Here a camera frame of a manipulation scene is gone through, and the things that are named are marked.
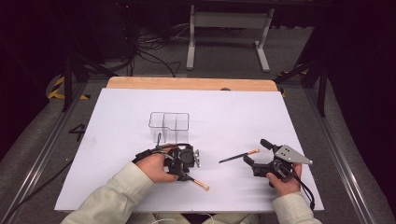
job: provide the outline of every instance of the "desk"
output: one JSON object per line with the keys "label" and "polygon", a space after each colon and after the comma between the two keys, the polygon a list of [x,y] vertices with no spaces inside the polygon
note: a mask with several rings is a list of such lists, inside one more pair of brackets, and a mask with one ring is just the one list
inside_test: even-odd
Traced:
{"label": "desk", "polygon": [[[180,85],[183,90],[163,89],[176,89],[177,83],[185,84]],[[116,89],[127,87],[140,89]],[[224,87],[236,91],[208,91]],[[77,209],[136,153],[155,146],[148,126],[153,111],[190,114],[189,143],[200,149],[202,165],[191,168],[190,174],[210,186],[210,191],[190,181],[156,184],[136,212],[272,211],[276,192],[266,178],[253,176],[242,160],[219,161],[259,147],[262,152],[252,155],[252,159],[268,163],[273,154],[260,146],[261,138],[288,144],[303,153],[273,81],[113,77],[99,96],[55,210]],[[303,181],[315,195],[316,208],[322,210],[306,165]]]}

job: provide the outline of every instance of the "sleeve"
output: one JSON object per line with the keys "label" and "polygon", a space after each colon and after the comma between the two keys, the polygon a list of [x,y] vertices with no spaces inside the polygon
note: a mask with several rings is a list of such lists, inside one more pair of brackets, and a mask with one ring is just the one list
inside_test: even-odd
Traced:
{"label": "sleeve", "polygon": [[311,223],[319,224],[301,192],[287,194],[273,201],[280,224]]}
{"label": "sleeve", "polygon": [[62,224],[125,223],[152,185],[149,177],[129,162],[107,184],[91,193]]}

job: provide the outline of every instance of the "yellow and black tape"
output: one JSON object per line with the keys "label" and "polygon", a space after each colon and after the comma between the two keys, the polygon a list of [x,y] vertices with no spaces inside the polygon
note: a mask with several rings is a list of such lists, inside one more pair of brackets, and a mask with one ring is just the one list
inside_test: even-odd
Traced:
{"label": "yellow and black tape", "polygon": [[[56,99],[61,99],[64,100],[64,94],[58,93],[59,88],[61,88],[62,84],[64,83],[64,74],[61,74],[56,81],[55,85],[52,87],[52,91],[49,93],[49,99],[51,98],[56,98]],[[91,99],[90,95],[81,95],[79,97],[80,100],[89,100]]]}

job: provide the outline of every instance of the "transparent box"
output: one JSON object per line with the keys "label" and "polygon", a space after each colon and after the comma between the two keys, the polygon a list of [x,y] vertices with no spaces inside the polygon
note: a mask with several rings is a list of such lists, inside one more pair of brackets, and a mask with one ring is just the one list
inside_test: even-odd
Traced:
{"label": "transparent box", "polygon": [[161,134],[161,143],[189,143],[189,121],[188,113],[152,112],[148,126],[153,142]]}

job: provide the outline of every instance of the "gray carpet floor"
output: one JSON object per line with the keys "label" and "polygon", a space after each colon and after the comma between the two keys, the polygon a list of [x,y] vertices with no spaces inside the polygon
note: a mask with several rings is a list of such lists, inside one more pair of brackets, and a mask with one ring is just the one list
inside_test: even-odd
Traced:
{"label": "gray carpet floor", "polygon": [[[192,71],[185,68],[188,50],[187,36],[182,36],[162,49],[151,50],[150,53],[170,63],[174,72],[180,63],[177,77],[273,79],[279,72],[292,69],[311,32],[311,28],[271,29],[264,45],[271,68],[269,73],[262,71],[256,51],[252,46],[253,41],[260,36],[260,32],[254,30],[244,30],[239,35],[230,35],[219,29],[198,32],[195,64]],[[117,60],[107,63],[106,66],[112,66],[115,63],[118,63]],[[128,72],[123,69],[118,73],[125,76]],[[136,57],[134,62],[134,74],[170,77],[170,71],[163,64],[151,63],[139,57]],[[284,100],[304,153],[315,161],[311,171],[316,178],[325,207],[324,211],[315,212],[315,216],[323,223],[363,223],[332,158],[326,134],[315,116],[318,112],[310,106],[307,90],[299,85],[299,80],[300,77],[293,77],[279,87],[285,90]],[[33,185],[40,186],[74,157],[79,145],[78,135],[69,131],[81,123],[89,124],[95,102],[106,83],[107,79],[104,76],[97,75],[92,76],[87,85],[84,85],[83,93],[89,94],[91,99],[77,100],[76,106],[70,112],[60,130],[59,137],[53,144],[48,161],[42,166],[44,169],[36,174],[39,178]],[[49,104],[26,128],[0,163],[0,217],[7,212],[42,148],[48,143],[57,120],[62,116],[63,105],[63,100],[50,99]],[[375,223],[395,223],[386,197],[371,176],[353,143],[331,86],[326,93],[325,112],[325,119],[332,130],[334,141],[345,155]],[[56,212],[53,208],[66,175],[67,169],[25,203],[17,213],[18,216],[13,219],[13,223],[60,223],[66,214]],[[262,223],[277,223],[274,213],[262,214],[261,218]]]}

